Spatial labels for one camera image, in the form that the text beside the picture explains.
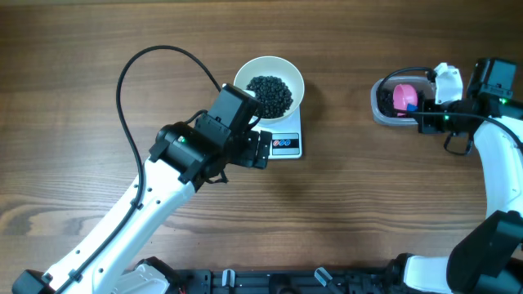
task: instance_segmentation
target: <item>gray container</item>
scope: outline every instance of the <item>gray container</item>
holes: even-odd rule
[[[385,126],[393,127],[418,125],[414,118],[389,118],[379,111],[378,102],[376,101],[376,90],[378,89],[379,83],[382,82],[382,80],[383,79],[377,81],[374,84],[372,90],[370,90],[370,105],[373,109],[374,121]],[[436,97],[436,85],[429,82],[425,77],[392,77],[385,83],[383,88],[392,91],[394,90],[394,87],[399,84],[412,85],[416,91],[423,91],[427,99],[435,99]]]

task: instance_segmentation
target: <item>digital scale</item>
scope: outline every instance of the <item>digital scale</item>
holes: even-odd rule
[[[253,130],[272,133],[269,159],[296,159],[302,156],[302,121],[299,107],[286,119],[268,124],[259,122]]]

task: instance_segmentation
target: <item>black mount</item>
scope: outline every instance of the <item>black mount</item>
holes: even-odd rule
[[[522,242],[520,214],[496,211],[450,254],[449,287],[460,293],[522,293],[523,262],[512,258]]]
[[[264,169],[272,134],[251,131],[249,121],[260,103],[249,94],[226,84],[207,114],[194,127],[177,122],[163,127],[150,148],[150,160],[162,159],[177,169],[179,181],[191,181],[198,190],[222,174],[226,164]]]

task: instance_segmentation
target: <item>black clamp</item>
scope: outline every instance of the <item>black clamp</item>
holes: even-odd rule
[[[447,139],[445,139],[445,143],[443,144],[443,148],[445,148],[445,151],[447,151],[450,154],[454,154],[454,155],[460,155],[460,156],[469,155],[472,151],[472,144],[474,143],[473,134],[468,135],[467,147],[465,148],[465,152],[463,152],[463,153],[452,151],[452,150],[449,150],[449,148],[448,148],[450,141],[455,136],[459,136],[459,134],[455,131],[449,133],[449,135],[447,136]]]

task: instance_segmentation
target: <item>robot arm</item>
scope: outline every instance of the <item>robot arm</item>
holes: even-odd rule
[[[523,289],[523,266],[512,259],[523,241],[523,105],[509,99],[515,72],[516,66],[505,60],[478,60],[466,100],[440,107],[430,102],[422,105],[425,111],[474,114],[494,120],[417,118],[422,133],[465,131],[472,135],[469,137],[483,164],[487,219],[449,257],[411,256],[403,274],[408,287],[438,293],[518,293]]]
[[[163,127],[145,161],[144,194],[125,226],[82,272],[77,269],[113,233],[129,211],[138,177],[95,229],[67,256],[45,273],[26,270],[14,283],[14,293],[118,293],[114,288],[128,262],[153,232],[198,191],[222,174],[226,164],[266,168],[271,133],[251,131],[249,121],[259,102],[226,84],[194,128],[187,122]],[[163,293],[161,283],[152,287]]]
[[[523,121],[508,117],[497,120],[511,128],[519,137],[523,137]],[[520,215],[523,216],[523,157],[516,142],[489,122],[481,124],[474,135],[474,142],[480,153],[485,175],[487,220],[482,224],[483,227],[478,227],[463,240],[450,257],[411,256],[407,260],[404,273],[404,283],[408,287],[424,292],[451,293],[451,286],[453,289],[457,287],[460,290],[471,290],[483,279],[489,280],[493,285],[502,283],[505,287],[503,290],[508,293],[520,291],[521,283],[513,283],[512,287],[513,275],[505,267],[511,262],[512,253],[523,238],[523,223],[520,218]],[[463,251],[468,251],[470,255],[463,254]],[[487,271],[491,276],[480,274]],[[496,290],[499,289],[494,287],[489,292],[499,292]]]
[[[179,171],[163,160],[145,161],[146,192],[141,207],[109,246],[71,283],[64,293],[110,293],[129,266],[129,261],[140,251],[155,230],[195,193],[191,182],[181,183]],[[52,277],[49,287],[60,288],[71,270],[77,269],[114,230],[122,220],[136,195],[138,177],[125,194],[96,225],[95,229],[67,256],[47,270]]]

